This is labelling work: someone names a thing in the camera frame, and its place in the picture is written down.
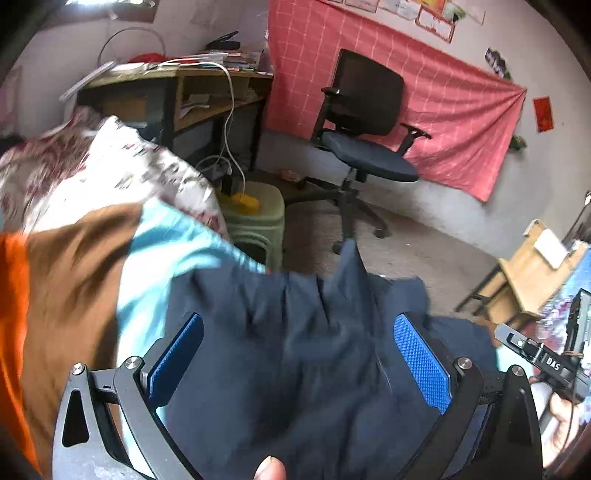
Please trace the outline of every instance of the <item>fingernail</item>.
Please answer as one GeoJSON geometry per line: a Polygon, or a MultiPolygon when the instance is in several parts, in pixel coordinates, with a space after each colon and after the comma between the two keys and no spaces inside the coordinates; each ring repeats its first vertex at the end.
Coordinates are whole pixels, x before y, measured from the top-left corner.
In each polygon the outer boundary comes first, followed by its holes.
{"type": "Polygon", "coordinates": [[[271,464],[272,461],[273,461],[273,457],[271,455],[269,455],[267,458],[265,458],[262,461],[262,463],[259,465],[259,468],[256,469],[255,478],[257,476],[259,476],[263,472],[263,470],[271,464]]]}

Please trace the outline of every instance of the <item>orange fabric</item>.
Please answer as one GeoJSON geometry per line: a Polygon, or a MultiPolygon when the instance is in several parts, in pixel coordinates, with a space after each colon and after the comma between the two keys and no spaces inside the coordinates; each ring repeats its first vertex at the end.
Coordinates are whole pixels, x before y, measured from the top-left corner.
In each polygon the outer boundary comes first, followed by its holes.
{"type": "Polygon", "coordinates": [[[27,335],[29,263],[26,237],[0,235],[0,420],[38,470],[22,407],[22,353],[27,335]]]}

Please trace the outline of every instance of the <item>chair seat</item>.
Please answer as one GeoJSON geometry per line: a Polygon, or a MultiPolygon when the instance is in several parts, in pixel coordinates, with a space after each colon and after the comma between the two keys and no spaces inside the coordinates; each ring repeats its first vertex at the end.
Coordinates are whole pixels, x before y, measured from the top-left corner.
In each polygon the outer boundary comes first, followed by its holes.
{"type": "Polygon", "coordinates": [[[324,132],[322,142],[349,167],[388,180],[418,180],[414,165],[383,145],[334,131],[324,132]]]}

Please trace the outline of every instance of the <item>chair caster wheel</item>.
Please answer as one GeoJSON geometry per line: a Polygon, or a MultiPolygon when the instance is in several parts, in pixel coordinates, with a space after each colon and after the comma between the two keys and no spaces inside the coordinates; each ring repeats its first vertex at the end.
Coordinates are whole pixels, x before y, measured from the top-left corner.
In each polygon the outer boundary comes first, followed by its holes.
{"type": "Polygon", "coordinates": [[[340,255],[340,251],[343,248],[343,242],[335,242],[333,244],[333,253],[336,255],[340,255]]]}

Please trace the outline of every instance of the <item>chair base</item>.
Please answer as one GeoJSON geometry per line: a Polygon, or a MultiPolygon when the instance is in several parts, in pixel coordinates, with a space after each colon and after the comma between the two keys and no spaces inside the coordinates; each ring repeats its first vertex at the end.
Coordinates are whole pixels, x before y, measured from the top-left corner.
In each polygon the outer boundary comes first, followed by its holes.
{"type": "Polygon", "coordinates": [[[389,236],[386,222],[384,222],[384,220],[382,220],[382,218],[375,213],[367,203],[358,198],[358,190],[350,187],[351,181],[355,178],[355,175],[356,170],[351,169],[349,175],[347,175],[340,187],[328,181],[306,177],[304,180],[296,184],[298,190],[304,190],[308,184],[316,185],[317,187],[320,187],[320,190],[314,189],[285,200],[285,207],[294,203],[327,200],[339,208],[342,226],[342,240],[335,242],[332,247],[333,252],[337,255],[340,254],[345,239],[355,238],[355,223],[352,216],[353,208],[362,212],[369,224],[375,228],[375,237],[385,238],[389,236]]]}

